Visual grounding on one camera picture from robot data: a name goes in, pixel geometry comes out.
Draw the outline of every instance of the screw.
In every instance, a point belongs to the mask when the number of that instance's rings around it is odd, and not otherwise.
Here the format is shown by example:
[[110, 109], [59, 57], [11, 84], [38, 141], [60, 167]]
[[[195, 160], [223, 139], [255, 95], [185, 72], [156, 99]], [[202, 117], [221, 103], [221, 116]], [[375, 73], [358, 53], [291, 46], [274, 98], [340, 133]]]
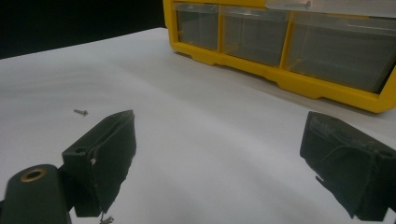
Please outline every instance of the screw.
[[285, 4], [285, 7], [305, 7], [305, 9], [311, 8], [311, 1], [307, 1], [304, 3], [288, 3]]
[[78, 113], [80, 115], [83, 115], [84, 117], [88, 115], [88, 111], [86, 111], [86, 110], [77, 110], [77, 109], [75, 109], [74, 112], [76, 112], [76, 113]]

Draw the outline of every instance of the plastic drawer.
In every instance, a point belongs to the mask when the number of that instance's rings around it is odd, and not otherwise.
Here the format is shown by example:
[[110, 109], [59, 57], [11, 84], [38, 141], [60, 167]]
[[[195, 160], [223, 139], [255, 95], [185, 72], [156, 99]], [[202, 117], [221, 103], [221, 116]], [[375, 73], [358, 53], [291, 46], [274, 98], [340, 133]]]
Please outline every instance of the plastic drawer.
[[279, 66], [289, 12], [251, 7], [221, 7], [224, 17], [223, 52]]
[[175, 3], [179, 41], [205, 49], [218, 49], [219, 6]]
[[396, 59], [396, 20], [296, 13], [286, 69], [381, 92]]

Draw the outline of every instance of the white surface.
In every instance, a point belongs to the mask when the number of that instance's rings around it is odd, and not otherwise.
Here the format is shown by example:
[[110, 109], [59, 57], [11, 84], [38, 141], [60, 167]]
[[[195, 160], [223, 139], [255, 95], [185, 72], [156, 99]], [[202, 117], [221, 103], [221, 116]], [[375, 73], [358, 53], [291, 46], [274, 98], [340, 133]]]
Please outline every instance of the white surface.
[[[131, 108], [137, 154], [108, 212], [114, 223], [361, 223], [299, 156], [306, 115], [335, 116], [396, 148], [396, 110], [310, 100], [195, 62], [154, 29], [0, 61], [0, 192], [24, 168], [62, 165], [85, 132]], [[385, 223], [395, 218], [389, 210]]]

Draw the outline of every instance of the black wall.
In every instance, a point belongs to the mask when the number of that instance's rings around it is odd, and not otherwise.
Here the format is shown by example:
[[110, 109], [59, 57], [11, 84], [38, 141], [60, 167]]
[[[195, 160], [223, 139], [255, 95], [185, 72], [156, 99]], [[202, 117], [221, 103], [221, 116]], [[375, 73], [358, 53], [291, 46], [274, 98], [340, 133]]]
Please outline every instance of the black wall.
[[162, 0], [0, 0], [0, 59], [156, 27]]

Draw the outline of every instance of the brass insert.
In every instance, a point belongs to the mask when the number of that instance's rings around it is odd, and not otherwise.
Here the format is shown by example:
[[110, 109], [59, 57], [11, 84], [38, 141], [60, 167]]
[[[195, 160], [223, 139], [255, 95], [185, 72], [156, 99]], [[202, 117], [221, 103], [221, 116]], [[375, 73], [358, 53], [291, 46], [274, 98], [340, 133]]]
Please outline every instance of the brass insert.
[[46, 173], [47, 170], [40, 168], [30, 170], [21, 176], [21, 182], [28, 183], [28, 182], [36, 181], [37, 179], [46, 175]]

